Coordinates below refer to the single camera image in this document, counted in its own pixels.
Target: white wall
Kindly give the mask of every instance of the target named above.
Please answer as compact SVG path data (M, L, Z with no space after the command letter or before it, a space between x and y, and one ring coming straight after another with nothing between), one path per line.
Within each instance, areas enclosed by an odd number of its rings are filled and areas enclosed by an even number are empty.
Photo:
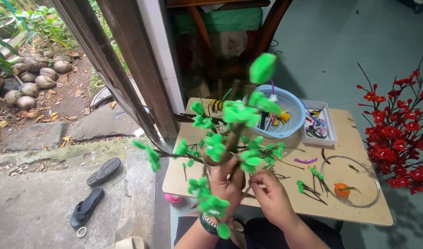
M184 113L185 107L181 95L175 64L170 51L161 8L157 0L137 0L142 20L146 27L159 71L169 95L174 113Z

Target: dark clothing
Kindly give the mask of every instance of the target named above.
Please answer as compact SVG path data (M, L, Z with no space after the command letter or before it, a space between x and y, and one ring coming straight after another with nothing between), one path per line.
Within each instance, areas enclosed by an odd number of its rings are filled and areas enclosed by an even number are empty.
M178 229L176 231L176 243L190 229L198 217L184 216L178 218ZM301 219L323 240L331 249L345 249L342 244L342 237L328 225L313 218L302 217ZM284 233L266 218L251 219L244 226L244 235L247 242L247 249L288 249ZM239 249L230 239L219 238L215 249Z

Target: white plastic tray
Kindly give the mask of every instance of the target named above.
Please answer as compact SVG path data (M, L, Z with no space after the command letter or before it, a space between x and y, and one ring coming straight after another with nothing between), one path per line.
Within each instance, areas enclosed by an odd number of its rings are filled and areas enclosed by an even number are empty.
M328 105L323 102L315 102L315 101L303 101L303 103L307 106L308 110L322 110L320 112L319 117L325 121L326 129L328 131L328 137L325 139L315 138L307 136L305 132L305 123L300 128L300 135L302 138L302 143L304 144L316 144L316 145L324 145L324 146L331 146L335 144L338 140L336 136L335 127L333 125L333 121L331 120L330 110L328 109Z

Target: red flower arrangement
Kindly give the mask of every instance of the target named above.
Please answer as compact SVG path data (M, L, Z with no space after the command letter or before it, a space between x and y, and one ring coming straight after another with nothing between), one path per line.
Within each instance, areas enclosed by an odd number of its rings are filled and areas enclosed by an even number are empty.
M357 88L366 91L364 99L370 102L358 105L373 108L372 112L364 111L362 114L371 125L365 129L368 137L364 141L368 146L370 161L376 165L377 175L392 188L407 187L412 195L423 193L423 160L418 157L419 150L423 151L423 106L420 105L423 102L422 60L412 75L393 82L388 99L376 95L377 84L371 85L358 64L370 87L364 89L357 85ZM400 100L405 89L411 89L415 99ZM381 104L385 101L388 106L382 109Z

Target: person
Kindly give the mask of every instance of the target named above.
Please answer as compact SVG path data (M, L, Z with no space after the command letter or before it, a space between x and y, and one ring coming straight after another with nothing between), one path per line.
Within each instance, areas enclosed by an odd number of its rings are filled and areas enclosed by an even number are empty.
M237 163L234 156L226 164L211 168L210 190L213 195L230 202L227 221L242 200L244 172L238 169L231 181L228 174ZM251 219L244 226L247 249L343 249L341 235L326 224L308 217L298 216L291 205L284 186L270 170L259 170L249 180L249 186L261 206L265 218ZM174 249L237 249L233 239L224 240L207 231L191 213L178 218Z

